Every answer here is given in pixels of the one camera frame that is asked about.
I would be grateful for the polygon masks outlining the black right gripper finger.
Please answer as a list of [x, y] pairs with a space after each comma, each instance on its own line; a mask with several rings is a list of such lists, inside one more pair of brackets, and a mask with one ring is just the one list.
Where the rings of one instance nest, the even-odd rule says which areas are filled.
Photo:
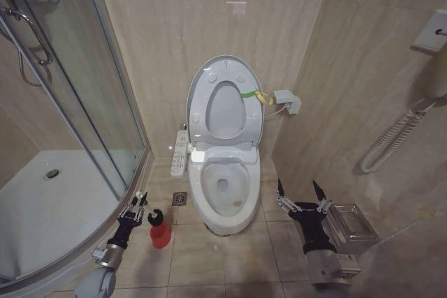
[[319, 201], [319, 205], [317, 206], [316, 210], [317, 210], [317, 212], [326, 214], [332, 205], [332, 200], [328, 199], [325, 196], [323, 189], [319, 186], [319, 184], [315, 180], [312, 181], [312, 184], [313, 184], [317, 199]]
[[294, 202], [289, 200], [284, 193], [284, 189], [280, 179], [277, 179], [277, 199], [276, 203], [282, 208], [285, 212], [298, 212], [299, 206], [297, 206]]

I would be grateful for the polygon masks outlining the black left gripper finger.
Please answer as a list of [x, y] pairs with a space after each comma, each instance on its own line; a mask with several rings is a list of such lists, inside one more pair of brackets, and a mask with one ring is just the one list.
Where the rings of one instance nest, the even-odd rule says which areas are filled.
[[136, 213], [136, 220], [137, 221], [141, 221], [142, 217], [143, 217], [143, 214], [144, 214], [144, 211], [145, 211], [145, 207], [147, 205], [147, 193], [143, 193], [142, 191], [138, 191], [136, 193], [136, 197], [139, 200], [138, 210], [137, 210], [137, 213]]
[[131, 219], [133, 220], [135, 218], [136, 213], [133, 211], [135, 206], [138, 203], [138, 197], [134, 196], [132, 201], [130, 201], [118, 214], [117, 219]]

